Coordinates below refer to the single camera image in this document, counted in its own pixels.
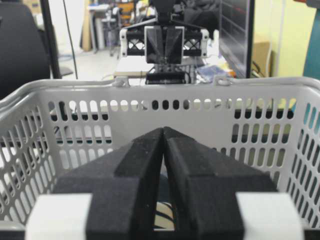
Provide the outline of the opposite black white gripper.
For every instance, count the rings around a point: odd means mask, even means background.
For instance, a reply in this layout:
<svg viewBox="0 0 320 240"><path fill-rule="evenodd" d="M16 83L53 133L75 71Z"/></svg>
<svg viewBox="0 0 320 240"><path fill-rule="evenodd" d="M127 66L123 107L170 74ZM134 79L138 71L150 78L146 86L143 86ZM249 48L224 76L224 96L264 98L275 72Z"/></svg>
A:
<svg viewBox="0 0 320 240"><path fill-rule="evenodd" d="M209 31L182 21L143 21L119 33L123 57L144 56L147 63L180 64L183 57L205 57Z"/></svg>

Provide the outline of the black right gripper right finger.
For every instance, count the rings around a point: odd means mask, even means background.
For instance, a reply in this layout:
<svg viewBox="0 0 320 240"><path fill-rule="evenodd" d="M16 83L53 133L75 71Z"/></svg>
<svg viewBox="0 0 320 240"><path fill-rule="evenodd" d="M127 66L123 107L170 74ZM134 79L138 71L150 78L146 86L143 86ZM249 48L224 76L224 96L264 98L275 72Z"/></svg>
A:
<svg viewBox="0 0 320 240"><path fill-rule="evenodd" d="M184 232L199 240L302 240L291 197L271 177L170 127L164 158Z"/></svg>

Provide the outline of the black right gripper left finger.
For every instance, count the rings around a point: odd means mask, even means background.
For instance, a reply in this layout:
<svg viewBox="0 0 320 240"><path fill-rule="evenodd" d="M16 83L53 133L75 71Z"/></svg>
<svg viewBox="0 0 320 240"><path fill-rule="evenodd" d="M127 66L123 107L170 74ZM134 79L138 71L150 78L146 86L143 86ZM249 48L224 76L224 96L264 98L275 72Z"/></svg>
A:
<svg viewBox="0 0 320 240"><path fill-rule="evenodd" d="M143 240L153 234L163 129L61 175L38 197L28 240Z"/></svg>

